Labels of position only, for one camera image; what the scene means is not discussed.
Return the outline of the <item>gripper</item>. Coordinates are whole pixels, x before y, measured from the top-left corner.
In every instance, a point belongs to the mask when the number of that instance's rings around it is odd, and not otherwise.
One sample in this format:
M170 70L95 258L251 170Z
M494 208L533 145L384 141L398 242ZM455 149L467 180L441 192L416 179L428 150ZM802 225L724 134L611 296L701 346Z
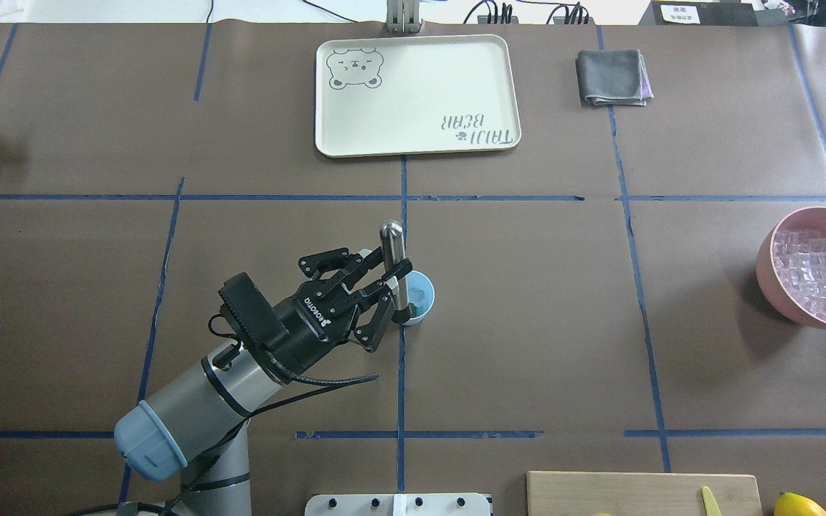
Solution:
M299 258L299 268L310 281L273 307L289 333L273 350L275 358L285 367L312 367L336 346L348 342L356 323L356 307L336 313L348 300L343 287L350 290L383 261L381 248L361 249L357 254L348 248L331 249ZM353 341L374 353L391 323L402 325L413 319L409 288L404 279L377 280L358 294L359 306L374 307L374 314L353 330Z

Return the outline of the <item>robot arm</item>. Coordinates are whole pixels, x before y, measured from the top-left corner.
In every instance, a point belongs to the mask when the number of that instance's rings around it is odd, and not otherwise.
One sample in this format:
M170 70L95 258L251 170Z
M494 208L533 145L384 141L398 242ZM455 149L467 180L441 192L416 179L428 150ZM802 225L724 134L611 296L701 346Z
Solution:
M227 279L217 313L229 326L222 345L115 425L115 444L134 472L155 482L181 476L180 493L159 514L249 515L250 419L275 409L273 396L288 384L309 385L317 396L373 381L307 371L341 344L373 353L391 323L411 317L403 244L332 249L300 258L299 267L307 279L276 305L248 274Z

